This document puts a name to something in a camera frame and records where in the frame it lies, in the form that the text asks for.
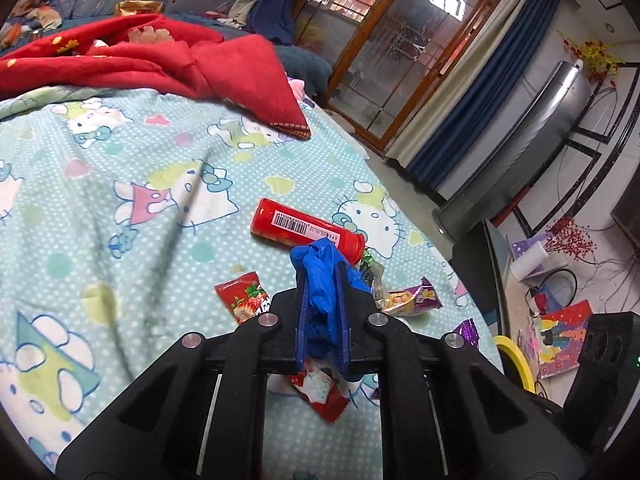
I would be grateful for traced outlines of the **green black snack packet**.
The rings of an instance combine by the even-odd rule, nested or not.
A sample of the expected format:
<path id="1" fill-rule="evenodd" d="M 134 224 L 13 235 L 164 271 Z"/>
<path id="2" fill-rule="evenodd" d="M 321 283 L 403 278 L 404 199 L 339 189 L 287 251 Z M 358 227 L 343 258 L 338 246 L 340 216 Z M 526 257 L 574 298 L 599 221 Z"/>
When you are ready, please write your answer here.
<path id="1" fill-rule="evenodd" d="M 378 310 L 384 310 L 388 299 L 388 290 L 383 283 L 384 266 L 365 249 L 360 259 L 359 271 L 362 280 L 370 287 L 376 307 Z"/>

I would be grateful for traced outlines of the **blue plastic glove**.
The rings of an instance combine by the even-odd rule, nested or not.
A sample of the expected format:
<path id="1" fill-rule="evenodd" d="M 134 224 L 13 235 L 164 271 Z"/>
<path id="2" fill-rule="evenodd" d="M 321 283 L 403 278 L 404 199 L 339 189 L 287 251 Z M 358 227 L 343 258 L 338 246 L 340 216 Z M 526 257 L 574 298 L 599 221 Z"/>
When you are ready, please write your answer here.
<path id="1" fill-rule="evenodd" d="M 324 359 L 338 348 L 341 331 L 338 329 L 338 265 L 346 264 L 346 275 L 353 288 L 370 292 L 359 270 L 349 264 L 335 245 L 322 238 L 306 246 L 291 249 L 294 269 L 305 271 L 307 277 L 309 311 L 306 322 L 307 352 L 315 360 Z"/>

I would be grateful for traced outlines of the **red cylindrical snack can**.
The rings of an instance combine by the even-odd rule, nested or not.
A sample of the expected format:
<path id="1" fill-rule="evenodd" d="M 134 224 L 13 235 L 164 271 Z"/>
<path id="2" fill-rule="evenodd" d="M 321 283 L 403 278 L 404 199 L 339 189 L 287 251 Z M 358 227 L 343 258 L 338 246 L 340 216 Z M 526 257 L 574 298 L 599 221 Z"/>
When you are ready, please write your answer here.
<path id="1" fill-rule="evenodd" d="M 250 232 L 288 247 L 309 245 L 327 238 L 353 266 L 363 255 L 364 237 L 336 224 L 262 198 L 254 213 Z"/>

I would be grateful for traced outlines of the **yellow rim trash bin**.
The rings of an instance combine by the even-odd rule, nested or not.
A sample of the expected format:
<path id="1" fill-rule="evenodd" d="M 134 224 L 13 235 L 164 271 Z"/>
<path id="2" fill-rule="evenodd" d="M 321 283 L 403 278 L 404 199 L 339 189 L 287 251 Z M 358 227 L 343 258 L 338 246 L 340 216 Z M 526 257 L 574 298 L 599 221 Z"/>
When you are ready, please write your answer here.
<path id="1" fill-rule="evenodd" d="M 498 335 L 494 337 L 494 344 L 498 349 L 506 378 L 525 391 L 536 393 L 534 375 L 524 353 L 516 343 L 507 336 Z"/>

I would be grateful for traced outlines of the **purple snack wrapper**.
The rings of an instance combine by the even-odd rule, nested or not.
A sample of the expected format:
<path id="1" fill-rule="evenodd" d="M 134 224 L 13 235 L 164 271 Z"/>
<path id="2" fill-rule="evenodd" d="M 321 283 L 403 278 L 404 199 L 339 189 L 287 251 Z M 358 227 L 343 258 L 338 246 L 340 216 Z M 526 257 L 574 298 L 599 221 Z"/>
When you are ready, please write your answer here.
<path id="1" fill-rule="evenodd" d="M 454 348 L 461 348 L 465 344 L 478 349 L 480 348 L 480 335 L 478 334 L 476 325 L 472 318 L 467 318 L 462 321 L 452 331 L 452 346 Z"/>

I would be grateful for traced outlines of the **orange purple snack packet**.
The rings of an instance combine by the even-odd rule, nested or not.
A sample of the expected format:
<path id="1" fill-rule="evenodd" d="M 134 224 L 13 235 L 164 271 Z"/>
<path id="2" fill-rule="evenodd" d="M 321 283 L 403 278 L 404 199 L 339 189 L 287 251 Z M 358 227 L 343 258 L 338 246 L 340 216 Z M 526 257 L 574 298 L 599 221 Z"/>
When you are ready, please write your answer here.
<path id="1" fill-rule="evenodd" d="M 435 287 L 427 278 L 421 278 L 419 285 L 389 292 L 383 301 L 382 310 L 396 318 L 412 318 L 441 307 L 442 302 Z"/>

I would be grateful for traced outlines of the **red white candy wrapper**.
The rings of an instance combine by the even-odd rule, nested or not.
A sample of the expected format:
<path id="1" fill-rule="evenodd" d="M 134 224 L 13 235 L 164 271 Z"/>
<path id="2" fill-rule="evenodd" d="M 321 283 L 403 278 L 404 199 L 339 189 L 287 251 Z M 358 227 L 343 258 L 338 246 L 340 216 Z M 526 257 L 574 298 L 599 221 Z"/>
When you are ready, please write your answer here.
<path id="1" fill-rule="evenodd" d="M 347 408 L 349 400 L 341 393 L 329 367 L 306 360 L 302 370 L 288 381 L 297 393 L 329 424 L 334 424 Z"/>

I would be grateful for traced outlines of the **red strawberry snack wrapper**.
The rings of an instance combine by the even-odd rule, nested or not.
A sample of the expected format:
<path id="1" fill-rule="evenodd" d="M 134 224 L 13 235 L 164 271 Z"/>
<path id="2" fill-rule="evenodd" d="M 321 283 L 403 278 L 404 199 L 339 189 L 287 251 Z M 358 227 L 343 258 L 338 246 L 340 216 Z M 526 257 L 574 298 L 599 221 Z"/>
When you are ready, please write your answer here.
<path id="1" fill-rule="evenodd" d="M 218 284 L 215 292 L 239 324 L 270 309 L 270 297 L 256 272 L 248 272 Z"/>

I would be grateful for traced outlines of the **white paper towel roll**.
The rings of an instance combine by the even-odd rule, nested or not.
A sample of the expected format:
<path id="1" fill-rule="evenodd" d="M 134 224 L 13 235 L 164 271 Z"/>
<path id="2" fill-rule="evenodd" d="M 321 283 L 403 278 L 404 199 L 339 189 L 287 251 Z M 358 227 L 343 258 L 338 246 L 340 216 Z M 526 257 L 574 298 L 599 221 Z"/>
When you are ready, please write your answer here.
<path id="1" fill-rule="evenodd" d="M 548 252 L 544 249 L 544 245 L 536 242 L 511 263 L 510 272 L 517 281 L 521 282 L 547 258 Z"/>

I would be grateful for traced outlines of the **red berry branch decoration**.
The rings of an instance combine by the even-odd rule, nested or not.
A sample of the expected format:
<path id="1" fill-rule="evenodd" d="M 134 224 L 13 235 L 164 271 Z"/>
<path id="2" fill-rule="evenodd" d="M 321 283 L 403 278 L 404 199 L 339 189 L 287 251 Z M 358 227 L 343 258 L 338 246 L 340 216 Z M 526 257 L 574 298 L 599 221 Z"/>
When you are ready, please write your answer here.
<path id="1" fill-rule="evenodd" d="M 547 252 L 558 252 L 576 261 L 586 261 L 596 250 L 596 244 L 572 217 L 563 217 L 548 229 L 544 249 Z"/>

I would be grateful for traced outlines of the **Hello Kitty bed sheet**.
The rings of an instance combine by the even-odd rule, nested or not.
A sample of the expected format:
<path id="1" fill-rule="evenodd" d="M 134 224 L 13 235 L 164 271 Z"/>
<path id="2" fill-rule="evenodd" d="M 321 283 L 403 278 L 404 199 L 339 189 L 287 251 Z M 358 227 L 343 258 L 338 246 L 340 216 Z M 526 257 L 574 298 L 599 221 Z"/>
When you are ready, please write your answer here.
<path id="1" fill-rule="evenodd" d="M 498 361 L 462 281 L 363 149 L 300 108 L 307 140 L 150 89 L 2 102 L 1 404 L 44 468 L 180 336 L 235 328 L 217 285 L 248 272 L 262 296 L 294 285 L 288 251 L 250 232 L 264 198 L 361 235 L 387 288 L 430 281 L 440 307 L 411 328 L 473 323 Z"/>

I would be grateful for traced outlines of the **blue right curtain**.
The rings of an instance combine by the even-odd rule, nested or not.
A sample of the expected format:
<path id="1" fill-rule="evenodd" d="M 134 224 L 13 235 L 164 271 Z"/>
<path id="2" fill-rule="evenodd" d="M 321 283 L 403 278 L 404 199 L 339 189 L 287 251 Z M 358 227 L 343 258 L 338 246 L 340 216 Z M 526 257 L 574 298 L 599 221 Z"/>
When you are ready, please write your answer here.
<path id="1" fill-rule="evenodd" d="M 411 179 L 437 188 L 472 148 L 532 60 L 561 0 L 526 0 L 471 87 L 408 163 Z"/>

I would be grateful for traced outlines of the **blue curtain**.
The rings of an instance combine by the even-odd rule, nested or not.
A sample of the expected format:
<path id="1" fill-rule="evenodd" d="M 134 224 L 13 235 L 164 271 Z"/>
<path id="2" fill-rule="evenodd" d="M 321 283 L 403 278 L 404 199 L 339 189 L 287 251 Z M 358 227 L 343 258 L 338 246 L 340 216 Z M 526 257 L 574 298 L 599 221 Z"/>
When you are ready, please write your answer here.
<path id="1" fill-rule="evenodd" d="M 532 60 L 561 0 L 526 0 L 471 87 L 408 163 L 411 179 L 437 188 L 472 148 Z"/>
<path id="2" fill-rule="evenodd" d="M 292 44 L 295 0 L 255 0 L 248 12 L 245 29 L 275 44 Z"/>

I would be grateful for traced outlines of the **silver tower air conditioner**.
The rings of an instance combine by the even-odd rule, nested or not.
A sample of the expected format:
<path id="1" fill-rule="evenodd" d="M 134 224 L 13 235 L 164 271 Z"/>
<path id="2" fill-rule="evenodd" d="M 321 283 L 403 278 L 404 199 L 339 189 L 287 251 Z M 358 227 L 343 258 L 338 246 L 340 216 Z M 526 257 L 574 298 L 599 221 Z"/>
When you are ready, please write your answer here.
<path id="1" fill-rule="evenodd" d="M 562 61 L 506 136 L 447 203 L 434 213 L 456 242 L 482 220 L 495 219 L 561 148 L 590 97 L 580 61 Z"/>

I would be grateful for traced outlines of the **yellow flower decoration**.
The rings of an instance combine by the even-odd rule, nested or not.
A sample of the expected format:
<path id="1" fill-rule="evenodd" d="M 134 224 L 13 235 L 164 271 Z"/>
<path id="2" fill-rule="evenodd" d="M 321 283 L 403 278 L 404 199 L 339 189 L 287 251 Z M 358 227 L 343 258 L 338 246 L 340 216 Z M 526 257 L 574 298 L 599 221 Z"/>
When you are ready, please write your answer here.
<path id="1" fill-rule="evenodd" d="M 612 44 L 605 44 L 601 40 L 587 39 L 577 42 L 559 32 L 562 44 L 573 60 L 582 61 L 582 72 L 590 82 L 605 81 L 614 78 L 624 61 L 612 54 Z"/>

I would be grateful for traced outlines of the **red blanket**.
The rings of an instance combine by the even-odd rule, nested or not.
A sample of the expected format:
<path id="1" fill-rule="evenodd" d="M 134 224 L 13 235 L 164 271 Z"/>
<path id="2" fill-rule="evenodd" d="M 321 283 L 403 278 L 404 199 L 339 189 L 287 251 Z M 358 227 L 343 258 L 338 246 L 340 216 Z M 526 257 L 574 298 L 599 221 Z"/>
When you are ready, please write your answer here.
<path id="1" fill-rule="evenodd" d="M 223 100 L 283 133 L 311 131 L 270 41 L 220 32 L 164 14 L 107 18 L 42 37 L 1 59 L 1 95 L 44 86 L 149 88 Z"/>

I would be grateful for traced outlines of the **wooden glass sliding door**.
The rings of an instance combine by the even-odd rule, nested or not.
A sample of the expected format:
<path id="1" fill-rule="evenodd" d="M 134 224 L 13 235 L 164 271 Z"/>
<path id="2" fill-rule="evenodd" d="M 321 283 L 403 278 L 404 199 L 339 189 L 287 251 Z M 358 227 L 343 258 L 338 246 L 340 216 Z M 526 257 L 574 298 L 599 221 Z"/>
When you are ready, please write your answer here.
<path id="1" fill-rule="evenodd" d="M 383 154 L 462 58 L 500 0 L 295 0 L 311 97 Z"/>

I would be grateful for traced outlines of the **blue left curtain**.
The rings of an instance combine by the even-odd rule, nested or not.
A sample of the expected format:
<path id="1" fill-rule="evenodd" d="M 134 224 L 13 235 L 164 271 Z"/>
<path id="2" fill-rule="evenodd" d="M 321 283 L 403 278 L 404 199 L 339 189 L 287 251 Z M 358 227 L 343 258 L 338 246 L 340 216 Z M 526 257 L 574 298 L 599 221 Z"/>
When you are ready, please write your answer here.
<path id="1" fill-rule="evenodd" d="M 275 44 L 292 44 L 295 0 L 255 0 L 248 12 L 245 29 Z"/>

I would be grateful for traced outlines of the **golden gift bag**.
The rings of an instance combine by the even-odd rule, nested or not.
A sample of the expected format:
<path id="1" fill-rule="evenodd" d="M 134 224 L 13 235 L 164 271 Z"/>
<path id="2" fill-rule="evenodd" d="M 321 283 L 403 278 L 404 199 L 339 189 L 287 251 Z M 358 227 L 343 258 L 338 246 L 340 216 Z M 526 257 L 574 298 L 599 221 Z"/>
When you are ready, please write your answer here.
<path id="1" fill-rule="evenodd" d="M 155 0 L 124 0 L 114 5 L 115 16 L 160 14 L 164 4 Z"/>

